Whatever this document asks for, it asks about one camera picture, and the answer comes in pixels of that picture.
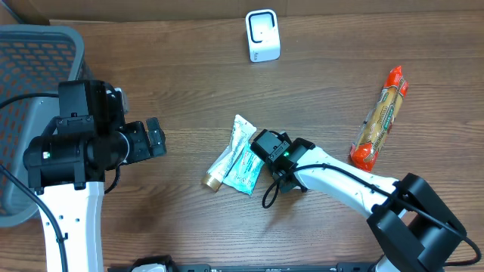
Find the gray plastic basket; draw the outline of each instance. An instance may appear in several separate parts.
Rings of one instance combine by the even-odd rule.
[[[65,26],[0,26],[0,101],[19,94],[57,92],[59,82],[76,79],[92,79],[77,31]],[[0,163],[25,184],[23,152],[58,114],[57,98],[20,100],[0,110]],[[20,224],[37,210],[0,175],[0,227]]]

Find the wooden table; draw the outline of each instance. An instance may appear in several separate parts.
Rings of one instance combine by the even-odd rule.
[[[122,87],[128,121],[156,116],[168,154],[122,167],[104,199],[104,265],[170,254],[178,263],[336,264],[382,253],[362,216],[310,191],[268,210],[200,185],[236,114],[347,160],[388,72],[410,83],[374,173],[426,178],[484,248],[484,12],[280,18],[281,59],[252,64],[243,19],[75,26],[95,76]],[[43,271],[37,220],[0,230],[0,270]],[[465,245],[452,260],[472,258]],[[484,263],[448,270],[483,270]]]

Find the white plastic device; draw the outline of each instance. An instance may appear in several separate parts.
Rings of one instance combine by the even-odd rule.
[[[252,62],[276,60],[281,56],[278,18],[273,10],[251,11],[245,17],[245,24]]]

